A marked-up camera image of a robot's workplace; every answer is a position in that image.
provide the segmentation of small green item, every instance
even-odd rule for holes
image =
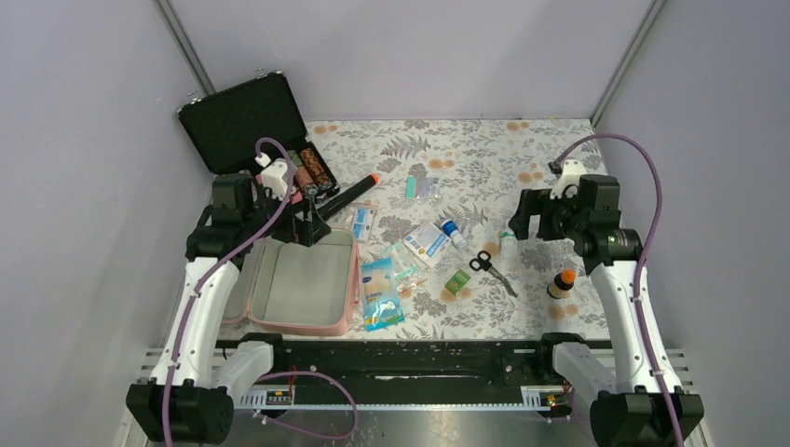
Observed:
[[[453,277],[450,278],[450,280],[447,281],[446,284],[444,284],[444,287],[447,290],[449,290],[450,293],[455,295],[456,293],[458,293],[458,291],[464,288],[464,285],[466,285],[466,283],[469,282],[470,279],[471,277],[467,275],[466,272],[464,272],[463,270],[458,270],[453,275]]]

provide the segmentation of black scissor handle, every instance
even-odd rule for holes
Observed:
[[[488,270],[491,268],[491,253],[488,251],[482,250],[477,253],[477,257],[470,261],[470,268],[475,272],[480,270]]]

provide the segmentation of gray wall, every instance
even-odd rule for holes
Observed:
[[[0,6],[0,445],[111,445],[210,177],[153,2]]]
[[[664,338],[690,356],[716,447],[786,443],[788,23],[781,0],[668,2],[598,129],[658,165],[651,297]],[[647,231],[647,167],[604,147],[626,219]]]
[[[173,0],[217,88],[282,69],[307,119],[589,116],[650,0]]]

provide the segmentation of orange cap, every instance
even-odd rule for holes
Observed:
[[[573,270],[566,270],[566,271],[564,271],[564,272],[563,272],[563,274],[560,276],[560,279],[561,279],[561,280],[562,280],[562,281],[563,281],[565,284],[573,284],[573,281],[575,281],[575,280],[576,280],[576,272],[574,272]]]

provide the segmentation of white medicine packet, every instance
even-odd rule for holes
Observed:
[[[428,267],[435,267],[450,246],[450,237],[430,222],[418,226],[403,241],[403,245]]]

